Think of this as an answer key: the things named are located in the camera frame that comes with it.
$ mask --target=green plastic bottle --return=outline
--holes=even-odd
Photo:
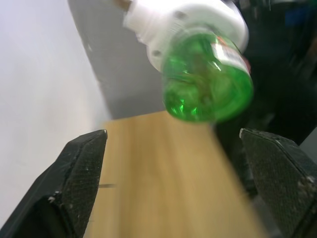
[[[253,84],[237,47],[213,31],[187,31],[164,58],[163,101],[174,117],[191,122],[223,121],[241,112]]]

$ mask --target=wooden board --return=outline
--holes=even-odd
[[[108,122],[87,238],[264,238],[207,124],[166,112]]]

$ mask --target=wooden surface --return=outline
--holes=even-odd
[[[206,124],[166,112],[108,122],[86,238],[264,238]]]

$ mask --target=green liquid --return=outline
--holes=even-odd
[[[167,111],[186,121],[222,121],[250,102],[253,85],[245,71],[222,64],[212,43],[235,45],[214,33],[200,33],[176,42],[163,64],[163,100]]]

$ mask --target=bottle label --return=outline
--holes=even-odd
[[[241,55],[231,47],[224,46],[221,44],[211,44],[213,55],[222,64],[231,65],[239,68],[249,74],[248,67]]]

